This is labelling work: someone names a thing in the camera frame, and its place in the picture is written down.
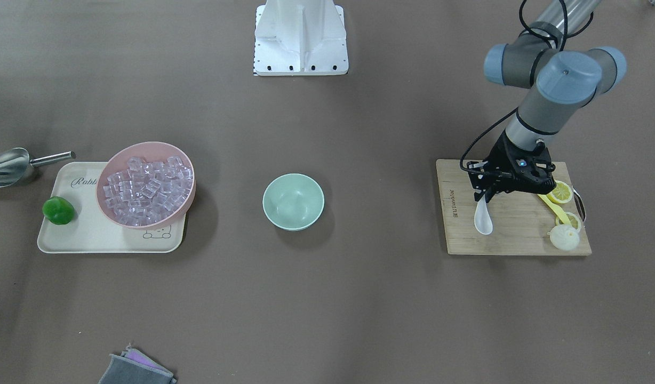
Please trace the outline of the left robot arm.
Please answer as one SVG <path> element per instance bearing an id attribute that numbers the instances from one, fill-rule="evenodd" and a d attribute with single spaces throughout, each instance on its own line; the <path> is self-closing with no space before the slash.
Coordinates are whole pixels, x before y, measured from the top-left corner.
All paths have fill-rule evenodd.
<path id="1" fill-rule="evenodd" d="M 553 1 L 534 22 L 524 23 L 512 44 L 492 47 L 484 76 L 504 86 L 526 89 L 520 105 L 490 153 L 481 161 L 460 161 L 474 199 L 489 203 L 514 191 L 549 194 L 556 187 L 549 146 L 574 112 L 611 91 L 627 72 L 618 49 L 603 46 L 567 51 L 566 43 L 588 27 L 598 1 Z"/>

